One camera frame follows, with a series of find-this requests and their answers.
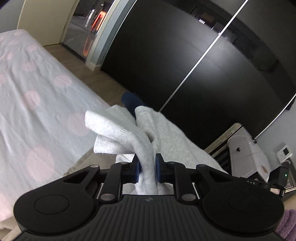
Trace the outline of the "black sliding wardrobe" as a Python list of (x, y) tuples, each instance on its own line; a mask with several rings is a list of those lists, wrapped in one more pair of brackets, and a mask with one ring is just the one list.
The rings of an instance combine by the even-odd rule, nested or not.
[(136, 1), (101, 69), (201, 148), (295, 101), (295, 1)]

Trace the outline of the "grey printed sweatshirt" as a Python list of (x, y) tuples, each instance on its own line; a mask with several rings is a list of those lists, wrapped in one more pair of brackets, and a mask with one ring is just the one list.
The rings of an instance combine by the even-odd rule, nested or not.
[(156, 154), (165, 161), (195, 168), (205, 164), (219, 171), (222, 167), (163, 114), (149, 108), (134, 93), (126, 92), (121, 98), (124, 107), (114, 105), (105, 110), (85, 113), (85, 126), (97, 133), (94, 152), (115, 154), (116, 162), (131, 162), (135, 154), (141, 172), (137, 184), (128, 184), (125, 194), (172, 194), (170, 184), (160, 184), (156, 178)]

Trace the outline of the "white wall thermostat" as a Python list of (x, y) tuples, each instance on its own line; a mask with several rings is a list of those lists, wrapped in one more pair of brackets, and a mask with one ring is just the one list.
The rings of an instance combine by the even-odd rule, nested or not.
[(284, 145), (277, 153), (277, 158), (280, 163), (283, 163), (293, 156), (293, 153), (288, 145)]

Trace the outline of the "cream door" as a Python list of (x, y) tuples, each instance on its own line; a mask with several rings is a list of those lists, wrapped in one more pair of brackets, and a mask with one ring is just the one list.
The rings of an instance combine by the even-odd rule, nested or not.
[(24, 1), (17, 28), (26, 30), (42, 46), (59, 44), (77, 4), (75, 0)]

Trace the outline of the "polka dot bed sheet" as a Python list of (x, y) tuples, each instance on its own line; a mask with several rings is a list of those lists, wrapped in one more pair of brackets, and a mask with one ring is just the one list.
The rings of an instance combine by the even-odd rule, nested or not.
[(1, 33), (1, 220), (21, 195), (61, 178), (93, 146), (85, 113), (106, 108), (28, 32)]

